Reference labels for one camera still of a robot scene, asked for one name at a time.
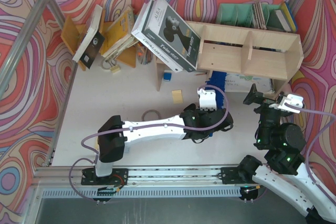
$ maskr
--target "wooden shelf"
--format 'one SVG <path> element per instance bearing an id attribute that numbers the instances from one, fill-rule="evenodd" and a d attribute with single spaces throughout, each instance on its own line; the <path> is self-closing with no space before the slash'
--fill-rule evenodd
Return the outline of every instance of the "wooden shelf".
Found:
<path id="1" fill-rule="evenodd" d="M 212 71 L 221 71 L 274 79 L 274 96 L 277 96 L 303 61 L 301 40 L 297 34 L 198 22 L 188 24 L 201 36 L 197 68 L 209 70 L 209 76 Z M 155 64 L 161 65 L 163 62 L 157 59 Z M 156 69 L 157 78 L 162 78 L 163 68 L 157 66 Z"/>

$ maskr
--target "purple cable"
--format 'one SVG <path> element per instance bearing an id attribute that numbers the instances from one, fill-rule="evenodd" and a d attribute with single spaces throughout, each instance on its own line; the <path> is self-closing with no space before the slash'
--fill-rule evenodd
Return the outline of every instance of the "purple cable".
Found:
<path id="1" fill-rule="evenodd" d="M 336 120 L 336 115 L 329 113 L 329 112 L 324 112 L 324 111 L 316 111 L 316 110 L 308 110 L 308 109 L 304 109 L 304 108 L 298 108 L 295 106 L 292 106 L 288 103 L 285 103 L 285 105 L 291 109 L 295 109 L 295 110 L 299 110 L 299 111 L 303 111 L 303 112 L 307 112 L 307 113 L 313 113 L 313 114 L 318 114 L 318 115 L 328 115 L 331 117 L 331 120 L 329 123 L 327 123 L 314 137 L 313 141 L 311 141 L 311 143 L 308 146 L 308 150 L 307 150 L 307 154 L 306 154 L 306 161 L 305 161 L 305 165 L 306 165 L 306 169 L 308 172 L 309 177 L 311 178 L 311 180 L 313 181 L 313 183 L 316 184 L 316 179 L 314 179 L 310 167 L 309 167 L 309 154 L 311 152 L 311 149 L 313 148 L 315 142 L 317 141 L 317 139 L 319 139 L 319 136 L 327 129 L 329 128 L 333 122 Z M 317 187 L 326 195 L 326 197 L 328 199 L 330 199 L 330 201 L 336 206 L 336 201 L 318 184 L 316 184 Z"/>
<path id="2" fill-rule="evenodd" d="M 132 130 L 140 130 L 140 129 L 146 129 L 146 128 L 151 128 L 151 127 L 168 126 L 168 127 L 178 127 L 178 128 L 183 128 L 183 129 L 191 130 L 191 131 L 208 131 L 208 130 L 211 130 L 211 129 L 213 129 L 213 128 L 219 126 L 220 124 L 222 124 L 222 123 L 224 122 L 224 120 L 225 120 L 226 117 L 227 117 L 228 111 L 229 111 L 229 102 L 228 102 L 228 99 L 227 99 L 227 97 L 226 97 L 226 94 L 224 93 L 223 90 L 221 90 L 220 88 L 218 88 L 218 87 L 216 87 L 216 86 L 213 86 L 213 85 L 203 85 L 203 86 L 199 87 L 198 89 L 201 89 L 201 88 L 213 88 L 213 89 L 219 91 L 219 92 L 223 95 L 223 97 L 224 97 L 225 105 L 226 105 L 226 111 L 225 111 L 224 116 L 222 117 L 222 119 L 219 120 L 219 121 L 218 121 L 217 123 L 215 123 L 214 125 L 209 126 L 209 127 L 196 128 L 196 127 L 189 127 L 189 126 L 185 126 L 185 125 L 179 125 L 179 124 L 175 124 L 175 123 L 159 123 L 159 124 L 149 124 L 149 125 L 143 125 L 143 126 L 135 126 L 135 127 L 133 127 Z M 69 182 L 70 182 L 70 185 L 71 185 L 72 189 L 73 189 L 79 196 L 81 196 L 81 197 L 84 198 L 84 199 L 89 199 L 89 200 L 95 202 L 95 200 L 93 200 L 93 199 L 91 199 L 91 198 L 88 198 L 88 197 L 84 196 L 83 194 L 81 194 L 79 191 L 77 191 L 77 190 L 75 189 L 75 187 L 74 187 L 72 181 L 71 181 L 71 173 L 72 173 L 72 170 L 73 170 L 73 168 L 75 167 L 75 165 L 76 165 L 79 161 L 81 161 L 81 160 L 86 160 L 86 161 L 89 161 L 90 163 L 92 163 L 93 165 L 95 165 L 95 164 L 97 163 L 97 161 L 98 161 L 98 155 L 99 155 L 99 152 L 98 152 L 96 149 L 94 149 L 94 148 L 92 148 L 92 147 L 86 145 L 85 142 L 86 142 L 88 139 L 93 138 L 93 137 L 96 137 L 96 136 L 102 136 L 102 135 L 106 135 L 106 134 L 110 134 L 110 133 L 123 132 L 123 131 L 129 131 L 129 130 L 130 130 L 129 128 L 122 128 L 122 129 L 115 129 L 115 130 L 103 131 L 103 132 L 99 132 L 99 133 L 95 133 L 95 134 L 89 135 L 89 136 L 85 137 L 85 138 L 81 141 L 81 143 L 80 143 L 81 146 L 83 146 L 84 148 L 89 149 L 89 150 L 95 152 L 96 156 L 95 156 L 94 161 L 91 161 L 91 160 L 89 160 L 88 158 L 84 158 L 84 157 L 83 157 L 83 158 L 80 158 L 80 159 L 78 159 L 78 160 L 71 166 L 71 168 L 70 168 L 70 171 L 69 171 Z"/>

